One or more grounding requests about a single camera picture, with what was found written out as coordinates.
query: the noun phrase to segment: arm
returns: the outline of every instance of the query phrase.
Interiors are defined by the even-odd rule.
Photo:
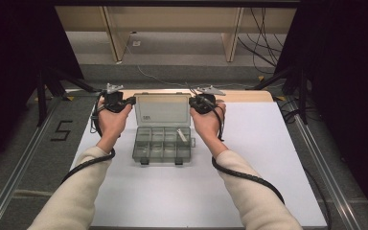
[[[107,110],[100,112],[103,136],[96,147],[86,150],[79,156],[76,166],[109,154],[125,129],[130,110],[131,105],[128,104],[118,114]],[[105,161],[88,166],[64,181],[47,201],[29,229],[88,229],[95,214],[95,198],[104,182],[110,163],[111,161]]]
[[[216,112],[222,118],[226,106],[218,103],[222,109]],[[224,168],[242,173],[259,174],[237,153],[228,149],[217,137],[218,119],[214,113],[198,114],[190,111],[195,130],[205,142],[217,163]],[[246,229],[301,229],[298,221],[288,211],[281,200],[266,186],[219,172]]]

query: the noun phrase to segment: compartment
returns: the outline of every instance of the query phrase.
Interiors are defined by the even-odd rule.
[[[181,130],[184,138],[179,135],[177,131],[176,141],[177,143],[190,143],[191,142],[191,131],[188,127],[178,127],[176,130]]]
[[[141,128],[137,129],[136,141],[151,141],[151,128]]]
[[[177,147],[177,157],[176,158],[181,158],[183,162],[190,162],[190,159],[191,159],[190,146]]]
[[[164,158],[175,158],[177,155],[177,146],[175,142],[164,143]]]
[[[164,141],[164,128],[152,128],[151,129],[151,141],[162,142]]]
[[[140,160],[143,157],[150,157],[150,142],[148,141],[137,141],[134,145],[133,158]]]
[[[174,127],[166,127],[164,134],[165,142],[175,142],[177,140],[177,128]]]
[[[163,158],[163,142],[150,143],[150,158]]]

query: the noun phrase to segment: hand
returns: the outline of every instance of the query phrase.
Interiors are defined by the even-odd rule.
[[[217,101],[217,106],[215,111],[223,121],[226,112],[226,104],[223,101]],[[190,114],[193,117],[196,132],[215,158],[217,158],[221,152],[228,150],[217,137],[219,132],[219,121],[213,111],[206,114],[199,114],[194,108],[191,108]]]
[[[104,98],[101,98],[98,102],[98,107],[104,104]],[[101,148],[105,152],[110,152],[124,131],[127,124],[127,116],[132,109],[131,104],[127,104],[126,107],[120,113],[113,113],[106,109],[100,111],[99,123],[100,129],[103,134],[97,147]]]
[[[217,101],[217,106],[215,111],[223,121],[224,113],[226,112],[226,104],[223,101]],[[195,130],[201,138],[217,137],[219,132],[219,121],[213,111],[206,114],[199,114],[194,108],[191,108],[190,114],[193,117]]]

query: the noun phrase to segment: wooden edge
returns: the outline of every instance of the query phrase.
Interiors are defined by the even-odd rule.
[[[133,96],[135,93],[190,93],[188,89],[128,89],[122,90],[124,98]],[[227,103],[272,103],[271,94],[263,90],[221,90],[226,96],[217,95],[217,99]]]

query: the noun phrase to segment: small metal part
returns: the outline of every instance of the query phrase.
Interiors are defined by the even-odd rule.
[[[114,85],[114,84],[108,83],[106,85],[106,93],[107,94],[115,93],[115,92],[117,92],[117,91],[119,91],[119,90],[121,90],[123,88],[124,88],[123,85],[116,85],[116,84]]]
[[[180,129],[180,128],[177,130],[177,132],[178,132],[178,135],[180,136],[180,138],[181,138],[181,140],[182,140],[183,142],[188,142],[188,141],[187,141],[187,138],[185,138],[185,136],[184,136],[184,134],[183,134],[183,132],[181,131],[181,129]]]
[[[212,85],[208,88],[197,88],[196,91],[199,91],[199,92],[204,93],[204,94],[221,95],[221,96],[226,95],[222,91],[214,88],[214,86],[212,86]]]

